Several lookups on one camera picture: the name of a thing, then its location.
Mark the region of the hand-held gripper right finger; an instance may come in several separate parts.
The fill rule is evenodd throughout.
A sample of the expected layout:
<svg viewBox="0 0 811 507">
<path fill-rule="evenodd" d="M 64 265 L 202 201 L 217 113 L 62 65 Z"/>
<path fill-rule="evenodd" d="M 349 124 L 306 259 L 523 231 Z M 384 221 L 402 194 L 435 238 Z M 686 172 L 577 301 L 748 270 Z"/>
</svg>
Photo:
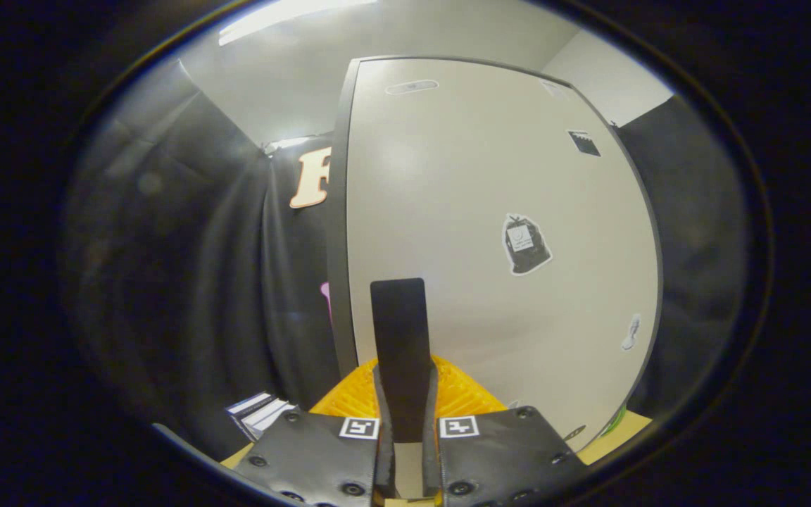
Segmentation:
<svg viewBox="0 0 811 507">
<path fill-rule="evenodd" d="M 425 284 L 400 282 L 400 434 L 436 506 L 543 506 L 585 465 L 534 406 L 509 408 L 430 350 Z"/>
</svg>

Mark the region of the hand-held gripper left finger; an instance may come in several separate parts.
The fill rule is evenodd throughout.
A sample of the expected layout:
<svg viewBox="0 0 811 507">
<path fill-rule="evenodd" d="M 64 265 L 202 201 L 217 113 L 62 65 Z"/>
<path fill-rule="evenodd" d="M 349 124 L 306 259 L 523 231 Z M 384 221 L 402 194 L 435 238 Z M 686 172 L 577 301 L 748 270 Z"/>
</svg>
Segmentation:
<svg viewBox="0 0 811 507">
<path fill-rule="evenodd" d="M 370 285 L 377 358 L 312 410 L 276 410 L 235 471 L 257 487 L 311 506 L 386 506 L 397 498 L 401 435 L 401 283 Z"/>
</svg>

